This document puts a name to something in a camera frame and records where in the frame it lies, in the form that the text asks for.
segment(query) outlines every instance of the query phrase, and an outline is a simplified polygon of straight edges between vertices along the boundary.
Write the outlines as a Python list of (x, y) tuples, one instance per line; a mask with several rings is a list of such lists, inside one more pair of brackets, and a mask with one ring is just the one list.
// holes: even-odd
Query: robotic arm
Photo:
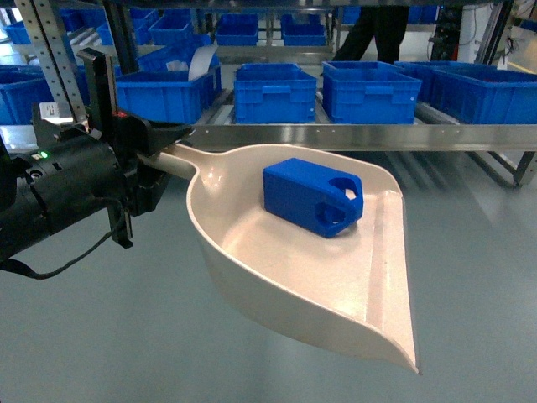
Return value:
[(3, 142), (0, 146), (0, 270), (35, 279), (63, 271), (78, 259), (58, 273), (39, 275), (10, 258), (103, 208), (111, 232), (100, 243), (112, 237), (124, 248), (132, 246), (130, 216), (153, 211), (169, 182), (168, 174), (140, 164), (137, 154), (155, 154), (190, 134), (189, 126), (152, 123), (116, 110), (106, 56), (91, 49), (79, 56), (91, 89), (90, 130), (56, 126), (34, 108), (39, 149), (12, 159)]

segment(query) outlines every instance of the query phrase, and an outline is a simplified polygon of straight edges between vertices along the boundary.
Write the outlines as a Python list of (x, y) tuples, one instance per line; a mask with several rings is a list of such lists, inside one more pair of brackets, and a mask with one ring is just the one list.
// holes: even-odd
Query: dustpan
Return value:
[[(383, 168), (276, 144), (211, 154), (174, 144), (146, 165), (190, 179), (186, 203), (212, 281), (243, 315), (287, 337), (418, 373), (404, 201)], [(262, 171), (299, 158), (362, 178), (362, 219), (331, 239), (263, 208)]]

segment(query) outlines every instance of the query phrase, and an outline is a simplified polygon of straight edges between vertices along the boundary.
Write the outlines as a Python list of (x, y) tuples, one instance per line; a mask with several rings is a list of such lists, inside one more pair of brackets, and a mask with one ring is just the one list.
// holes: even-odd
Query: hole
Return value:
[(349, 200), (356, 199), (356, 193), (353, 189), (345, 189), (345, 196), (347, 196), (347, 199)]
[(331, 227), (332, 225), (345, 221), (345, 212), (322, 202), (315, 206), (315, 218), (321, 225)]

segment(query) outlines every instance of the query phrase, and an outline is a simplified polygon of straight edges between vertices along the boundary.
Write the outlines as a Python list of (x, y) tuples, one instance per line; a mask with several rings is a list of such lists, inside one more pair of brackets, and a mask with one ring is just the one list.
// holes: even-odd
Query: gray floor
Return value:
[[(290, 340), (213, 288), (174, 180), (106, 243), (37, 282), (0, 274), (0, 401), (534, 402), (537, 186), (500, 186), (462, 153), (360, 154), (404, 189), (423, 375)], [(107, 230), (104, 213), (20, 258), (49, 270)]]

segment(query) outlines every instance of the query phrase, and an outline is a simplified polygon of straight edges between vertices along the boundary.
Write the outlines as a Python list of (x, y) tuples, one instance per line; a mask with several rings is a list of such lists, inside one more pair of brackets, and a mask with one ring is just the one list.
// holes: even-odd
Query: black pants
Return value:
[(393, 64), (399, 60), (399, 46), (408, 20), (408, 7), (362, 7), (360, 18), (349, 31), (334, 60), (360, 60), (374, 36), (377, 60)]

